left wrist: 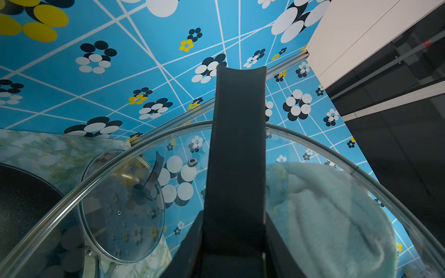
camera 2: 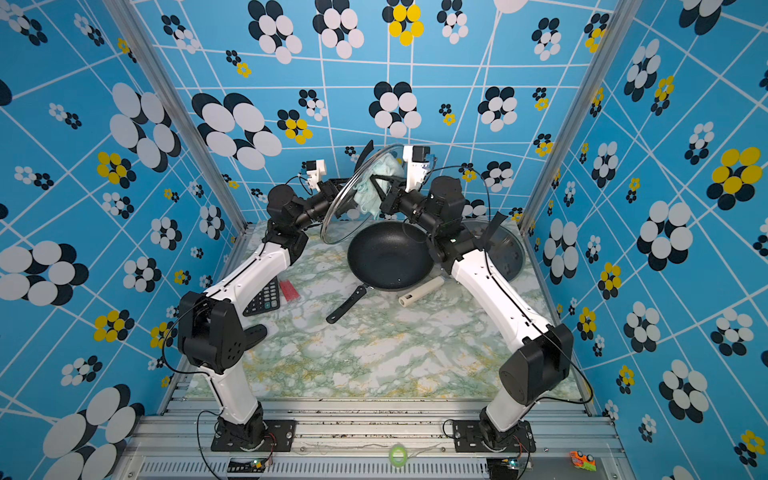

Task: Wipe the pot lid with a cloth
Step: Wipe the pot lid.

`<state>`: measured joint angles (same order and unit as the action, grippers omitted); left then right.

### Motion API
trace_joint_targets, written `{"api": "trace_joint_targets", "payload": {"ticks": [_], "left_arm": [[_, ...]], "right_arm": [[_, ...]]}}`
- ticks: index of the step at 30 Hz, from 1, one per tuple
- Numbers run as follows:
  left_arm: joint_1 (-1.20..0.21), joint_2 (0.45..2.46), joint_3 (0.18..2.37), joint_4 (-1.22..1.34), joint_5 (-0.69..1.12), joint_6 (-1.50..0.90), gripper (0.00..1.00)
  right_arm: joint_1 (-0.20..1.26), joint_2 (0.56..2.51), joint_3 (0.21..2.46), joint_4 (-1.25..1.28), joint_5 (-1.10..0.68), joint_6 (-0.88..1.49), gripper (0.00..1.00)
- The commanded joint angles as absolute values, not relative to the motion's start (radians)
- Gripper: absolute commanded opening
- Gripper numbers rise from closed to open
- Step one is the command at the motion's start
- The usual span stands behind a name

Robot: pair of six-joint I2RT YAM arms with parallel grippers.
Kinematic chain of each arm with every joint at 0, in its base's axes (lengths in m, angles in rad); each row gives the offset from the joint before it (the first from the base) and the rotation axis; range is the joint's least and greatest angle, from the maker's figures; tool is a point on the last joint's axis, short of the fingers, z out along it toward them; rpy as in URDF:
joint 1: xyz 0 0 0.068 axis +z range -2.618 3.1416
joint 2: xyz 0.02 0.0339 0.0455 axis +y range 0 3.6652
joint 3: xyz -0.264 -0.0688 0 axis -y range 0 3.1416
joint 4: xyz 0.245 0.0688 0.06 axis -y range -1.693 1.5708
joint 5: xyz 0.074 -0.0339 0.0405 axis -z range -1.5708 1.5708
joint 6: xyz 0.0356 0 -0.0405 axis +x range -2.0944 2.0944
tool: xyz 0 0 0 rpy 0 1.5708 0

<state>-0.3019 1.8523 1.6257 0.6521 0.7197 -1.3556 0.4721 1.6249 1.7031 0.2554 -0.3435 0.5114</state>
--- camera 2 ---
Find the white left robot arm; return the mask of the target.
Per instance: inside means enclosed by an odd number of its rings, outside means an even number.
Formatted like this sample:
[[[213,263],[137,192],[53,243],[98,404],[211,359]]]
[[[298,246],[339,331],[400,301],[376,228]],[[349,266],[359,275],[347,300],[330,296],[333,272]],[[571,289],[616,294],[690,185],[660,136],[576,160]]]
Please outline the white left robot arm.
[[[344,179],[321,181],[319,192],[307,199],[287,184],[272,188],[270,218],[255,252],[219,283],[202,293],[187,293],[180,301],[177,348],[206,376],[228,427],[262,425],[260,402],[246,380],[242,357],[266,337],[267,330],[261,325],[249,327],[245,309],[300,258],[308,242],[306,230],[325,219],[345,184]]]

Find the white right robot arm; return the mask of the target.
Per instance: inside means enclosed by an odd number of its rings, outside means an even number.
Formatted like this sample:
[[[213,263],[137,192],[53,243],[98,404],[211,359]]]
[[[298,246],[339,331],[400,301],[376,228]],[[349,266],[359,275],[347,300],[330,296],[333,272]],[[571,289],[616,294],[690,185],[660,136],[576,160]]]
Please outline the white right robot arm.
[[[572,366],[573,335],[537,313],[493,264],[490,240],[506,220],[497,213],[476,237],[464,225],[459,181],[439,176],[424,195],[408,191],[406,181],[376,175],[371,181],[381,210],[401,213],[426,233],[432,257],[483,308],[510,351],[499,370],[502,388],[481,412],[486,442],[496,448],[535,403],[565,380]]]

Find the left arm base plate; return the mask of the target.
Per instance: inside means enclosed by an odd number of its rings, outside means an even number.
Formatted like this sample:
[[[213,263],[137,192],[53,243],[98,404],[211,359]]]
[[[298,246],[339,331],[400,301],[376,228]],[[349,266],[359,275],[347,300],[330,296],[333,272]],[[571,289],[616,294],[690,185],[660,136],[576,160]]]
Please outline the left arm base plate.
[[[258,420],[236,425],[219,420],[211,450],[214,452],[290,452],[295,438],[295,420]]]

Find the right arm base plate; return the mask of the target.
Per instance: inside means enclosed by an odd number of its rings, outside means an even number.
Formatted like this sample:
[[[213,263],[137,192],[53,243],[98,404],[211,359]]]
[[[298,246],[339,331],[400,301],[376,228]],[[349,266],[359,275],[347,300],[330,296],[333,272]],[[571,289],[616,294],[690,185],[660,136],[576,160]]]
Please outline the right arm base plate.
[[[450,420],[449,437],[457,453],[535,453],[537,446],[528,421],[500,432],[486,420]]]

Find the glass lid of wok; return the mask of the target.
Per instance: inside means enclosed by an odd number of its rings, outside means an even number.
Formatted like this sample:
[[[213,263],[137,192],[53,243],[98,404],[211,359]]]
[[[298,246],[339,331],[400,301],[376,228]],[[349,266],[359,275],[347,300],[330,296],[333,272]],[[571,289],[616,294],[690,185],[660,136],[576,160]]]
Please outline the glass lid of wok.
[[[499,226],[486,242],[489,262],[509,283],[515,280],[526,264],[522,241],[510,228]]]

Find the glass lid of frying pan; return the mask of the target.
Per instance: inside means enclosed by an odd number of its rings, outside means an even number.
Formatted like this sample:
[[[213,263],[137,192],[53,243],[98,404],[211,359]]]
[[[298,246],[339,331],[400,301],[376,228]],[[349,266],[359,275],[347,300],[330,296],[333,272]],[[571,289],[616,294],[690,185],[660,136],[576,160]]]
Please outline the glass lid of frying pan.
[[[394,180],[405,179],[404,146],[394,144],[373,151],[366,147],[352,176],[331,202],[320,236],[326,244],[337,244],[375,221],[382,213],[383,198]]]

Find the light green cloth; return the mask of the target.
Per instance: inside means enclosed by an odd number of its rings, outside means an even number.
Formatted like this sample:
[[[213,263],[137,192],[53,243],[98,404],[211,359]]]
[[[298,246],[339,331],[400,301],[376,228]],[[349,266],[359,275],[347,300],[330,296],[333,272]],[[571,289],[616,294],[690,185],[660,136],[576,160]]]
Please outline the light green cloth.
[[[385,195],[391,186],[387,177],[404,177],[405,171],[401,162],[391,153],[380,156],[362,174],[353,187],[353,200],[361,214],[378,216],[382,201],[380,192]]]

